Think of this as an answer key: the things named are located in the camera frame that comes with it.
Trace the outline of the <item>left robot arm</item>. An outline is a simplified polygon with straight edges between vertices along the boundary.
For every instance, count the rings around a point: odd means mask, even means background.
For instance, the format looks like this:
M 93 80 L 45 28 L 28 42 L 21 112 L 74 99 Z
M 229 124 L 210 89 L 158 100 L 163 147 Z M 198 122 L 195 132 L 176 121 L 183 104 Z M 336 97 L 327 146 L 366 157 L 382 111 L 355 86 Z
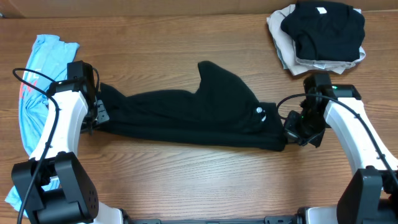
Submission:
M 78 155 L 82 132 L 109 121 L 98 98 L 97 69 L 83 61 L 67 65 L 67 79 L 50 81 L 49 113 L 35 151 L 14 164 L 12 181 L 22 200 L 17 221 L 31 223 L 128 223 L 124 211 L 101 203 Z

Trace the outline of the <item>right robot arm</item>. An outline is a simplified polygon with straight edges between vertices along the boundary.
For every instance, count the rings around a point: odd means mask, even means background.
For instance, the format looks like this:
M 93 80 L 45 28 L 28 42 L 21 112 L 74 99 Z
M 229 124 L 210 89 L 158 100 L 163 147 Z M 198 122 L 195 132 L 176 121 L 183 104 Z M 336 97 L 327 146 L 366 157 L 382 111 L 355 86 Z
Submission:
M 353 177 L 331 207 L 302 207 L 292 223 L 397 223 L 397 158 L 368 119 L 354 85 L 333 84 L 326 73 L 303 81 L 301 112 L 284 119 L 287 142 L 320 146 L 326 129 L 334 131 Z

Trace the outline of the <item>black t-shirt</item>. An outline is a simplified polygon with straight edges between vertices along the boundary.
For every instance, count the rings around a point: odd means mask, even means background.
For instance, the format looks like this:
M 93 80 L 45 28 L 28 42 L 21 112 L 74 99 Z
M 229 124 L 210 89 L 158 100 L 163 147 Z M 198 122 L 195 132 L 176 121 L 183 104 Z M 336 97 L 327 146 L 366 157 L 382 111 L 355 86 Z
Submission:
M 286 140 L 275 103 L 259 101 L 237 75 L 213 62 L 198 63 L 194 93 L 159 90 L 125 96 L 101 84 L 109 121 L 102 131 L 154 141 L 283 151 Z

